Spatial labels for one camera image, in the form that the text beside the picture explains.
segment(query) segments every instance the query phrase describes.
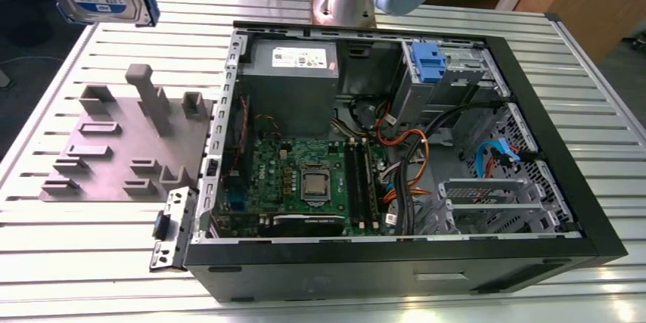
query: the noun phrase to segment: green motherboard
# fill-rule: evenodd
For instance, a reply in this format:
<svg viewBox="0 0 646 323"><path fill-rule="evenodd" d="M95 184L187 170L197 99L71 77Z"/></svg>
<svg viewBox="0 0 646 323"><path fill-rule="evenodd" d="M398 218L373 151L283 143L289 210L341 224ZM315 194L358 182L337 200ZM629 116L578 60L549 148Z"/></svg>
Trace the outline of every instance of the green motherboard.
<svg viewBox="0 0 646 323"><path fill-rule="evenodd" d="M226 224L237 237L257 237L257 219L262 223L263 216L279 214L342 216L343 235L349 236L386 232L378 219L358 224L354 218L358 209L350 194L358 192L350 185L357 182L347 181L347 150L345 141L257 140L251 186L246 194L227 192L231 213L221 216L230 219ZM367 168L373 169L383 162L383 147L370 146L367 155ZM369 192L377 204L375 189Z"/></svg>

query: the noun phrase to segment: blue drive latch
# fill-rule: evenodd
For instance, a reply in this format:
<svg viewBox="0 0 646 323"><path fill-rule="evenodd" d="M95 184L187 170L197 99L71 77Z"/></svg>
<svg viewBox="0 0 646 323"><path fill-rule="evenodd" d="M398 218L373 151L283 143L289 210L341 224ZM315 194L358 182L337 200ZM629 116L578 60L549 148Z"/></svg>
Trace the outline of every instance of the blue drive latch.
<svg viewBox="0 0 646 323"><path fill-rule="evenodd" d="M446 56L436 43L413 43L413 62L423 83L441 82L446 73Z"/></svg>

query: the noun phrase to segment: ram slot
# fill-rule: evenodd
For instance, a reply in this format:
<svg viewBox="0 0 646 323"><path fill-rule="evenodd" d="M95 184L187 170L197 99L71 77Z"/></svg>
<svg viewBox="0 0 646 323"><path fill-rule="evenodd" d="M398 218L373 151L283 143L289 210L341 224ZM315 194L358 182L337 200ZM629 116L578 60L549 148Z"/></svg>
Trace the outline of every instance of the ram slot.
<svg viewBox="0 0 646 323"><path fill-rule="evenodd" d="M359 202L359 191L358 191L358 175L357 175L357 163L354 161L354 145L346 143L345 149L346 157L346 186L347 186L347 197L349 197L349 207L350 207L350 222L353 226L357 227L362 221L362 211Z"/></svg>
<svg viewBox="0 0 646 323"><path fill-rule="evenodd" d="M357 180L358 180L358 204L359 210L362 211L362 222L359 224L359 228L365 226L369 222L371 222L371 188L369 184L369 168L370 166L366 164L366 151L365 147L361 144L354 146L354 162L357 164Z"/></svg>
<svg viewBox="0 0 646 323"><path fill-rule="evenodd" d="M362 147L365 150L363 163L366 164L367 171L367 193L369 193L369 207L367 207L367 218L373 222L373 227L379 227L379 211L377 206L377 191L375 191L375 174L373 173L373 153L371 146L366 139L362 140Z"/></svg>

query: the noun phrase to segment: slotted aluminum work surface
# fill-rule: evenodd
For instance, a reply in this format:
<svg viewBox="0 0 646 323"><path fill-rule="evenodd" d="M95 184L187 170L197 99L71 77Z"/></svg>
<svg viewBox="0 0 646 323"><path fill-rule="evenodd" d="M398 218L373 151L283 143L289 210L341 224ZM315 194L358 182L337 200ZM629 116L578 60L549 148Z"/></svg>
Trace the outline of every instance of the slotted aluminum work surface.
<svg viewBox="0 0 646 323"><path fill-rule="evenodd" d="M423 7L406 17L378 15L378 22L381 28L508 38L628 257L518 293L485 297L222 305L189 273L149 273L153 222L162 203L44 203L36 197L82 113L82 90L109 85L117 96L135 97L123 75L130 63L146 63L170 98L199 91L215 99L234 20L309 22L309 0L159 0L159 8L155 28L105 24L86 29L0 165L0 317L389 323L644 320L644 130L566 30L542 14Z"/></svg>

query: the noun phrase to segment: gray fixture base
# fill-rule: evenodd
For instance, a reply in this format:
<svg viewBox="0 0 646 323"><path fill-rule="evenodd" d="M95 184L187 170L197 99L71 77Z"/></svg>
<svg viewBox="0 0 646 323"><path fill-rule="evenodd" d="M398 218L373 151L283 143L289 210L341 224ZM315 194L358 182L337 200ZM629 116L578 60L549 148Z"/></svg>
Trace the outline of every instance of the gray fixture base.
<svg viewBox="0 0 646 323"><path fill-rule="evenodd" d="M185 104L187 98L203 102L194 115L182 99L169 99L171 132L162 137L141 100L109 96L94 100L106 112L79 117L43 186L43 201L163 202L170 185L197 185L214 102L185 96Z"/></svg>

